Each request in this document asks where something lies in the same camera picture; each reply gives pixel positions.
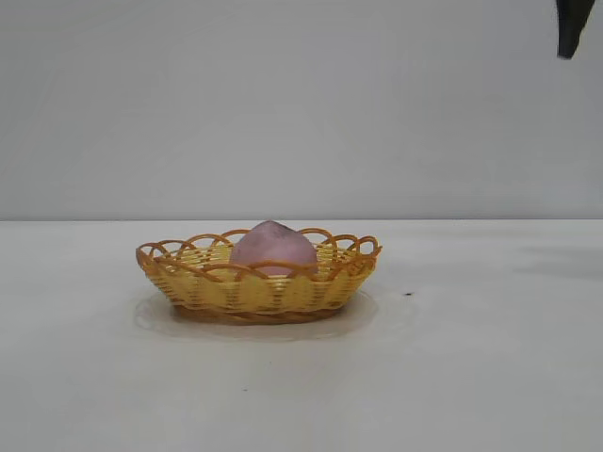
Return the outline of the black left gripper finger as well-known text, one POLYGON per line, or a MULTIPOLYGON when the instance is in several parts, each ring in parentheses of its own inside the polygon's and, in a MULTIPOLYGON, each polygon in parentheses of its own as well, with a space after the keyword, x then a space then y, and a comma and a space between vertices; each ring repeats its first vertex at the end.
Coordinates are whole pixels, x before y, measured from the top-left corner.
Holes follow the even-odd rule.
POLYGON ((590 16, 590 0, 557 0, 557 56, 571 59, 579 46, 583 28, 590 16))

